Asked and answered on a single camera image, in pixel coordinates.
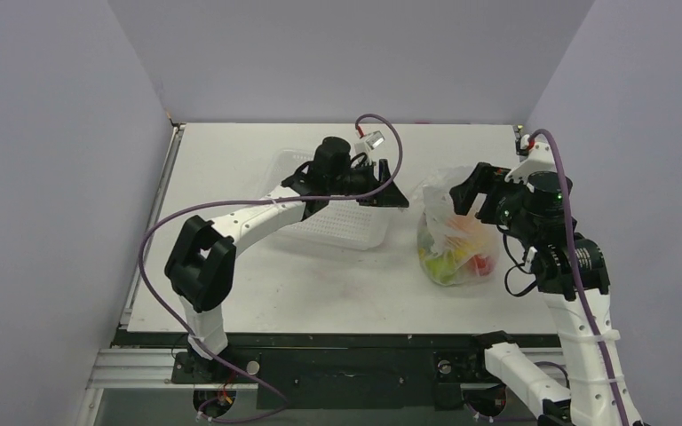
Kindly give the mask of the orange fake fruit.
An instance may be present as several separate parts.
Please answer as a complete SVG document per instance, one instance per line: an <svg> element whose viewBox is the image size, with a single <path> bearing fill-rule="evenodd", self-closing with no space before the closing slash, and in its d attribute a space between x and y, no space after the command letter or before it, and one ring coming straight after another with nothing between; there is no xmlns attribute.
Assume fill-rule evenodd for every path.
<svg viewBox="0 0 682 426"><path fill-rule="evenodd" d="M454 215L447 221L448 237L461 241L484 240L488 235L482 223L474 217Z"/></svg>

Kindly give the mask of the clear plastic bag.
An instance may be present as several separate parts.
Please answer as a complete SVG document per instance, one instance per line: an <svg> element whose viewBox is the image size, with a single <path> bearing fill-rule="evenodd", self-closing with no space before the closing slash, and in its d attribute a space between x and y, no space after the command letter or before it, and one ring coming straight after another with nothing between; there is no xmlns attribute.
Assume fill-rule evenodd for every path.
<svg viewBox="0 0 682 426"><path fill-rule="evenodd" d="M454 212L449 191L473 171L473 166L439 169L413 191L414 206L422 210L416 229L419 264L425 276L442 287L488 280L500 257L497 231L475 217L480 202L464 216Z"/></svg>

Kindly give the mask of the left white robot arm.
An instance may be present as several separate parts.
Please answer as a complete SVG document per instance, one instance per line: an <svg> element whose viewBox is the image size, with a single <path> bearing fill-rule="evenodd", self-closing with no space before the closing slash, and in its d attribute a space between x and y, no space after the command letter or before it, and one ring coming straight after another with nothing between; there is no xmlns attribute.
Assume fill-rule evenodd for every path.
<svg viewBox="0 0 682 426"><path fill-rule="evenodd" d="M393 183L397 167L371 152L385 138L379 131L350 145L326 137L313 158L297 167L259 200L224 216L188 218L178 234L164 274L184 309L188 345L197 354L195 371L217 382L228 373L228 341L222 303L234 283L236 259L246 249L284 227L317 215L331 203L405 209L409 201Z"/></svg>

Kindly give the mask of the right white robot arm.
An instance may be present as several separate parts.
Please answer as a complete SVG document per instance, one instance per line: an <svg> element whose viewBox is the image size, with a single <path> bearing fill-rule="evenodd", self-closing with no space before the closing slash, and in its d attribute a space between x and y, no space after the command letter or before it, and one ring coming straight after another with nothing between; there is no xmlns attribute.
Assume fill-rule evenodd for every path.
<svg viewBox="0 0 682 426"><path fill-rule="evenodd" d="M498 378L539 425L643 425L618 358L606 261L599 246L576 231L571 187L554 171L515 180L506 168L480 162L450 189L458 215L484 195L475 218L525 250L531 287L551 313L568 384L551 379L503 331L478 336L481 345L466 353L465 366L478 379Z"/></svg>

